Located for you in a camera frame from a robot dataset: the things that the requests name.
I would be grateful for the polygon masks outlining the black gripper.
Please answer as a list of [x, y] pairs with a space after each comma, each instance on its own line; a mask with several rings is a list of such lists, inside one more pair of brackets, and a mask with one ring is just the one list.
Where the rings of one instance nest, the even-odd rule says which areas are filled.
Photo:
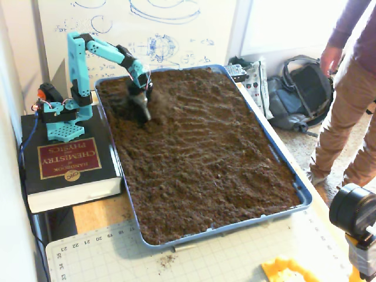
[[146, 123], [151, 119], [150, 112], [147, 107], [147, 103], [151, 100], [153, 82], [150, 81], [147, 84], [147, 88], [139, 88], [134, 81], [127, 80], [126, 88], [128, 91], [128, 100], [132, 105], [133, 111], [135, 112], [136, 119], [139, 123]]

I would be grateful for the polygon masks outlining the person right hand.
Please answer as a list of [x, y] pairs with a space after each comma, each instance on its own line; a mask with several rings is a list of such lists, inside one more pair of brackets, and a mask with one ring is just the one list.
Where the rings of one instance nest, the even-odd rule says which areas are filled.
[[326, 45], [320, 58], [320, 68], [326, 77], [329, 77], [336, 69], [342, 57], [342, 48]]

